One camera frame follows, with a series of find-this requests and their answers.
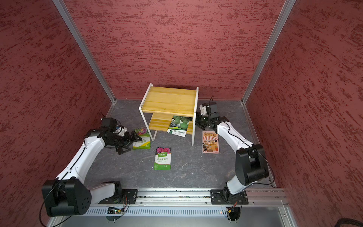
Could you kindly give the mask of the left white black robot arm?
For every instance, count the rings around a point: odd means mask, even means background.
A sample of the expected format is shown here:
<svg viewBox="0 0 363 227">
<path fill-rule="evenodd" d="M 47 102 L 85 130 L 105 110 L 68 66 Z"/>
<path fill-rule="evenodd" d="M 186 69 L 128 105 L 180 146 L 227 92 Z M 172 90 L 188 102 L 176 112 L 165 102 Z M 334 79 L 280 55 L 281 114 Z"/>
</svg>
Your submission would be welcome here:
<svg viewBox="0 0 363 227">
<path fill-rule="evenodd" d="M 141 137 L 132 132 L 118 134 L 113 128 L 90 130 L 71 162 L 54 180 L 47 180 L 42 187 L 43 205 L 50 217 L 84 215 L 90 206 L 103 200 L 116 199 L 130 204 L 123 194 L 120 182 L 109 181 L 93 189 L 84 185 L 88 171 L 104 147 L 115 148 L 119 155 L 130 151 L 130 145 Z"/>
</svg>

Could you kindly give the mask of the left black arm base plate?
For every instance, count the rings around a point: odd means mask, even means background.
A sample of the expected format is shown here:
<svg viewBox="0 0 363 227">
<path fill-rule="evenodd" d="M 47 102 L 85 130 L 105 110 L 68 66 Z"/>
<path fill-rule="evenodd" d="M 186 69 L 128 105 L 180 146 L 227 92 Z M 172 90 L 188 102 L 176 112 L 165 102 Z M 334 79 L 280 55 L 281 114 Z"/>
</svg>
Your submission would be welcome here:
<svg viewBox="0 0 363 227">
<path fill-rule="evenodd" d="M 136 203 L 137 195 L 138 195 L 137 189 L 122 189 L 120 195 L 114 195 L 110 198 L 103 199 L 98 204 L 133 205 Z"/>
</svg>

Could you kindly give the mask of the dark green vegetable seed bag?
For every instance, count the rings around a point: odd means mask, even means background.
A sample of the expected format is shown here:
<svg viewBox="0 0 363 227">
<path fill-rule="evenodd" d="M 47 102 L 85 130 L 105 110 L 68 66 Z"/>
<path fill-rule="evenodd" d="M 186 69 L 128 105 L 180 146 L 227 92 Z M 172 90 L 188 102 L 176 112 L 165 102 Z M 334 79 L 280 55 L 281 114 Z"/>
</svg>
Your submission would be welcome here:
<svg viewBox="0 0 363 227">
<path fill-rule="evenodd" d="M 189 128 L 189 124 L 191 124 L 191 122 L 191 117 L 174 115 L 169 127 L 167 128 L 167 132 L 172 135 L 185 137 Z"/>
</svg>

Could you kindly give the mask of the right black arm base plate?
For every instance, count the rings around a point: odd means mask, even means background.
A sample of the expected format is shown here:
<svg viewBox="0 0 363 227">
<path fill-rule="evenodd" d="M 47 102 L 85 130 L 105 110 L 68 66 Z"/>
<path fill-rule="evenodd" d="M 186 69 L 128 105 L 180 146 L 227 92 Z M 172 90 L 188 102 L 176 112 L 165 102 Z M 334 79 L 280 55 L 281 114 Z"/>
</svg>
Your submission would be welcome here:
<svg viewBox="0 0 363 227">
<path fill-rule="evenodd" d="M 247 205 L 249 204 L 246 191 L 242 191 L 238 194 L 230 194 L 230 192 L 225 189 L 214 189 L 210 190 L 211 203 L 213 205 L 227 205 L 233 206 L 237 205 Z"/>
</svg>

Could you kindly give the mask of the green rose impatiens seed bag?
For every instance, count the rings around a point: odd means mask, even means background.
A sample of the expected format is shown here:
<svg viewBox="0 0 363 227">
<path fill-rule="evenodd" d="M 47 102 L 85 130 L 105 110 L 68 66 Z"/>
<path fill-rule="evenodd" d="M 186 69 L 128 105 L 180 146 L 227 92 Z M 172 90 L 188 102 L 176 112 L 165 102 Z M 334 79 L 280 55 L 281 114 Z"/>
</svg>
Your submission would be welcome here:
<svg viewBox="0 0 363 227">
<path fill-rule="evenodd" d="M 157 147 L 154 170 L 171 170 L 172 148 Z"/>
</svg>

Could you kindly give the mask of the green white zinnias seed bag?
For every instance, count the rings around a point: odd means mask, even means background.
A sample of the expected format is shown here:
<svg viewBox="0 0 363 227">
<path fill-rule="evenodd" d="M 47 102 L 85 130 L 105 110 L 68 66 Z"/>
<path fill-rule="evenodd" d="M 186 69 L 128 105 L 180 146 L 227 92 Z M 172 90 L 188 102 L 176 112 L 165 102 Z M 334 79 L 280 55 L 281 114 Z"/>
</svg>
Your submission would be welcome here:
<svg viewBox="0 0 363 227">
<path fill-rule="evenodd" d="M 138 135 L 138 138 L 141 138 L 139 141 L 134 141 L 133 143 L 133 150 L 137 149 L 150 149 L 151 148 L 151 138 L 147 128 L 137 128 L 134 130 L 135 133 Z"/>
</svg>

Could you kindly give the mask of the white frame wooden shelf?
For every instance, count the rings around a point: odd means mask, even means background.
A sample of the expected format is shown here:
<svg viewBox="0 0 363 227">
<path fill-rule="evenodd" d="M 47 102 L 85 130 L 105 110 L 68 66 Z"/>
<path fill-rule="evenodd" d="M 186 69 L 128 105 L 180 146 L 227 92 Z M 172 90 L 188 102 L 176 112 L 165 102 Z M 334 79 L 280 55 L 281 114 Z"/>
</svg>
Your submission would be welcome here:
<svg viewBox="0 0 363 227">
<path fill-rule="evenodd" d="M 150 139 L 154 141 L 158 131 L 166 132 L 173 116 L 191 117 L 192 127 L 187 129 L 187 134 L 192 136 L 193 146 L 198 98 L 198 87 L 195 90 L 175 89 L 155 87 L 150 83 L 139 106 Z"/>
</svg>

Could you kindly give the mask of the pink shop picture seed bag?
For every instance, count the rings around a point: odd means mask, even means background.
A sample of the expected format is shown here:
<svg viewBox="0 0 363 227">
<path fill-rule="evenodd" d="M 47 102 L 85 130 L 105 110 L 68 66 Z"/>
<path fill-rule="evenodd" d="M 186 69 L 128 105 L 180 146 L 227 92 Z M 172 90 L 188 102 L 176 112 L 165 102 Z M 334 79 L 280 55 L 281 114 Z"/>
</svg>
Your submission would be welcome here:
<svg viewBox="0 0 363 227">
<path fill-rule="evenodd" d="M 202 152 L 206 154 L 219 154 L 219 140 L 216 132 L 202 132 Z"/>
</svg>

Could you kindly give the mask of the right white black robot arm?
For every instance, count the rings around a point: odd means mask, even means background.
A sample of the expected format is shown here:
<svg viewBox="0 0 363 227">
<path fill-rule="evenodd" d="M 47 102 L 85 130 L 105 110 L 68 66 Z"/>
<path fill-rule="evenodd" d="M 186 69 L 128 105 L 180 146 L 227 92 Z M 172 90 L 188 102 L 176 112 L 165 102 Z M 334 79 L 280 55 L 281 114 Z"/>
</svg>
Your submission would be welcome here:
<svg viewBox="0 0 363 227">
<path fill-rule="evenodd" d="M 264 148 L 244 138 L 227 118 L 196 113 L 196 124 L 201 129 L 213 129 L 235 152 L 235 176 L 226 183 L 230 194 L 235 195 L 249 186 L 269 177 L 268 162 L 263 156 Z"/>
</svg>

